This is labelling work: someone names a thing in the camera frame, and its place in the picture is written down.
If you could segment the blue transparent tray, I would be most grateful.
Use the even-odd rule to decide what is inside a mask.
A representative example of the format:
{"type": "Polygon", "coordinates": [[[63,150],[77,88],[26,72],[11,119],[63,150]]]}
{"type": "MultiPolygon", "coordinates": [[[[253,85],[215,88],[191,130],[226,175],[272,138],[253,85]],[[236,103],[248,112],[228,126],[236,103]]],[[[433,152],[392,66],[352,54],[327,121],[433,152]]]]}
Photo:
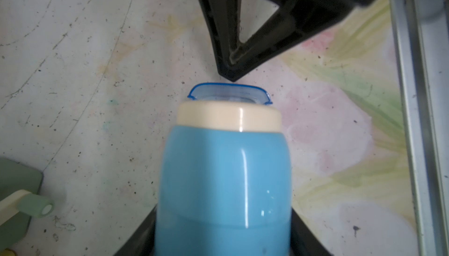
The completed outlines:
{"type": "Polygon", "coordinates": [[[227,83],[201,83],[190,90],[193,101],[230,101],[258,105],[272,105],[269,93],[256,86],[227,83]]]}

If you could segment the blue pencil sharpener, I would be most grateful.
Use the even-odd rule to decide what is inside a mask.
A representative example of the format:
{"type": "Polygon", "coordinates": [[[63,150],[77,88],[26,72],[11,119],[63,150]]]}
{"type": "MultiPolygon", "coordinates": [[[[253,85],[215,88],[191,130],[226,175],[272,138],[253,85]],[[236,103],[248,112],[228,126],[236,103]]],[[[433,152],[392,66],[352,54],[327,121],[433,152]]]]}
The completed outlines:
{"type": "Polygon", "coordinates": [[[181,104],[159,189],[156,255],[288,255],[291,162],[275,108],[181,104]]]}

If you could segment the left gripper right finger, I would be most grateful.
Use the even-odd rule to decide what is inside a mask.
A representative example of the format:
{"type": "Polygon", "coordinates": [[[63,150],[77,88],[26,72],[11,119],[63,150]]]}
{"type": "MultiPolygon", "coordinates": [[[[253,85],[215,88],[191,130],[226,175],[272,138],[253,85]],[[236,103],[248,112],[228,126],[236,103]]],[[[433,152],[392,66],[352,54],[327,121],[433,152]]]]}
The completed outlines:
{"type": "Polygon", "coordinates": [[[309,230],[294,209],[291,215],[291,256],[331,256],[323,244],[309,230]]]}

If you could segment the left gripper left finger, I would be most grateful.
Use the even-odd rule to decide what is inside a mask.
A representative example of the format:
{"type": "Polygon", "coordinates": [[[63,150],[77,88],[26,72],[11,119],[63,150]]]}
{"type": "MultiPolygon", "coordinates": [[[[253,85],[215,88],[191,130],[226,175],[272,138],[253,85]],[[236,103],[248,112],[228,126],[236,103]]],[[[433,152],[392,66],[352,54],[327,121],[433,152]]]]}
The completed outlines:
{"type": "Polygon", "coordinates": [[[128,241],[114,256],[153,256],[155,247],[157,206],[148,214],[128,241]]]}

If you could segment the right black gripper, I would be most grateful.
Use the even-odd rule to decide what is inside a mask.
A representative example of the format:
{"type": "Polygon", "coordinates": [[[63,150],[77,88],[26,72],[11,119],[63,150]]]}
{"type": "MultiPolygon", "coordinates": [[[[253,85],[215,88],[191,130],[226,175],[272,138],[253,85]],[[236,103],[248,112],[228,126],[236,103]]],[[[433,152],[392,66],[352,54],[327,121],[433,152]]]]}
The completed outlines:
{"type": "Polygon", "coordinates": [[[246,42],[240,40],[242,0],[198,0],[218,74],[235,82],[266,61],[342,21],[350,5],[375,0],[268,0],[277,10],[246,42]]]}

